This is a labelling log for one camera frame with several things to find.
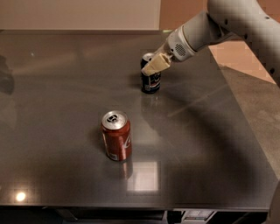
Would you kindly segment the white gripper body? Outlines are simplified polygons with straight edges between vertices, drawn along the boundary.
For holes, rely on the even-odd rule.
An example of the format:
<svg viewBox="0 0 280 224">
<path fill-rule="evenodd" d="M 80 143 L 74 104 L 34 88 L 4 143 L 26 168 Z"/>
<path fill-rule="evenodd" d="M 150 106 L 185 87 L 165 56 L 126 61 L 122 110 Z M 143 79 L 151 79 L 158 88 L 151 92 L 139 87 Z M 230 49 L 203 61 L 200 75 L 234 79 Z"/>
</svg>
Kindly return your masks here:
<svg viewBox="0 0 280 224">
<path fill-rule="evenodd" d="M 164 43 L 164 50 L 171 56 L 173 61 L 182 62 L 195 55 L 195 51 L 188 43 L 181 25 L 174 30 Z"/>
</svg>

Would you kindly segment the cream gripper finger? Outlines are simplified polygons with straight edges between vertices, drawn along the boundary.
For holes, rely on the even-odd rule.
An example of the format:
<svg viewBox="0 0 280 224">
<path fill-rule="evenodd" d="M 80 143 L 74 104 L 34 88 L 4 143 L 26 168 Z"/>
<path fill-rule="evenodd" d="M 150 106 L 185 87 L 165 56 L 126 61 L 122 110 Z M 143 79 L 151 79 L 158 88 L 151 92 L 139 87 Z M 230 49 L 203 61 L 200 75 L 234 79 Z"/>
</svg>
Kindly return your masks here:
<svg viewBox="0 0 280 224">
<path fill-rule="evenodd" d="M 171 66 L 171 59 L 166 53 L 157 53 L 141 70 L 145 76 L 164 71 Z"/>
</svg>

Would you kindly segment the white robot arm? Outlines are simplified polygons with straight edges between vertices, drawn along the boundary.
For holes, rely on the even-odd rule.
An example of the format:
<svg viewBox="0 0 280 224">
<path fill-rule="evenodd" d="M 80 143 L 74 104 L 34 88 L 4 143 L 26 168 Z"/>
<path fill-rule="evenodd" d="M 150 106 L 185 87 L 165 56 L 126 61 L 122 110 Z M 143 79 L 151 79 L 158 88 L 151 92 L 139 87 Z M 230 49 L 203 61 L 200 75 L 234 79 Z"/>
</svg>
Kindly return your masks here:
<svg viewBox="0 0 280 224">
<path fill-rule="evenodd" d="M 240 37 L 280 86 L 280 23 L 256 0 L 207 0 L 207 8 L 179 28 L 153 53 L 143 67 L 146 76 L 162 72 L 201 49 Z"/>
</svg>

